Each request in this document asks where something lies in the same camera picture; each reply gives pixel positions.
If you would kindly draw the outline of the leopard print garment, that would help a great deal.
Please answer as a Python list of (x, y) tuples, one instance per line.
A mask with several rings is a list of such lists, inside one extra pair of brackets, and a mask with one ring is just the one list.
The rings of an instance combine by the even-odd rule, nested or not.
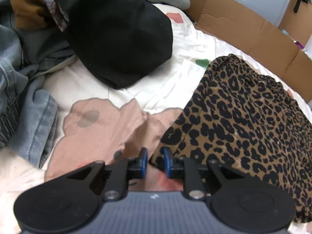
[(216, 58), (149, 162), (163, 150), (199, 164), (220, 161), (288, 192), (296, 221), (311, 221), (311, 122), (295, 99), (237, 56)]

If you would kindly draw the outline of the cream bear print bedsheet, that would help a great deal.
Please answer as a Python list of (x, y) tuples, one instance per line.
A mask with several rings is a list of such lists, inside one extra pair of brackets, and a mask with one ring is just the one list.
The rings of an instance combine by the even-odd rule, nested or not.
[(96, 160), (109, 164), (134, 156), (143, 147), (152, 155), (192, 97), (208, 62), (234, 54), (258, 74), (271, 75), (241, 50), (197, 30), (181, 10), (158, 8), (172, 24), (172, 57), (133, 86), (109, 88), (80, 60), (46, 76), (43, 88), (58, 105), (52, 150), (41, 168), (8, 147), (1, 151), (1, 233), (19, 233), (13, 205), (25, 190)]

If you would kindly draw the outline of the blue denim jeans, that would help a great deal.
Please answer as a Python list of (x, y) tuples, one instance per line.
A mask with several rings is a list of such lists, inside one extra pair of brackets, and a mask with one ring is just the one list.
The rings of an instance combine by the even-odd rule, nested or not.
[(16, 20), (1, 0), (1, 148), (42, 168), (57, 123), (57, 102), (42, 86), (74, 52), (52, 19), (37, 31), (19, 30)]

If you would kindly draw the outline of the black garment on pile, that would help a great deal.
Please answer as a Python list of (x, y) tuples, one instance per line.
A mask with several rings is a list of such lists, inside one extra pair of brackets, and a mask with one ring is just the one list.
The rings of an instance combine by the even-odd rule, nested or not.
[(145, 0), (56, 0), (65, 37), (83, 65), (113, 89), (126, 88), (172, 56), (170, 19)]

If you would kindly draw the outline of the brown cardboard sheet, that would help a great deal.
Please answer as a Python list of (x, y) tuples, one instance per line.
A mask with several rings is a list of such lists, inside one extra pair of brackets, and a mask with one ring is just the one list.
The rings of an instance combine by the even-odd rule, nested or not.
[(311, 59), (282, 31), (234, 0), (190, 0), (196, 29), (251, 56), (309, 102)]

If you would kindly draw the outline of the purple white plastic bag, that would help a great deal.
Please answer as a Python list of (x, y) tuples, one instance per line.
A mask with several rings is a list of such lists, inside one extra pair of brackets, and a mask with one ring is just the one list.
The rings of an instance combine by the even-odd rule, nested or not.
[(306, 48), (299, 41), (294, 41), (294, 43), (297, 45), (299, 50), (306, 52)]

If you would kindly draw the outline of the tall cardboard box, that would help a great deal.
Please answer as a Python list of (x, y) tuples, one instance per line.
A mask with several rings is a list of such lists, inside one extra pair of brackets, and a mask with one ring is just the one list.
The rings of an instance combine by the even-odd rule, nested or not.
[(280, 23), (280, 28), (305, 46), (311, 36), (311, 3), (300, 2), (298, 12), (294, 12), (297, 0), (290, 0)]

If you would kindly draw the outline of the mustard brown garment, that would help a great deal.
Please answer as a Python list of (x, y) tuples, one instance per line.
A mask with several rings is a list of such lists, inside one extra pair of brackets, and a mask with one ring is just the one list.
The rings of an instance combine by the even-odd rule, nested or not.
[(9, 0), (15, 16), (15, 26), (26, 31), (57, 27), (45, 0)]

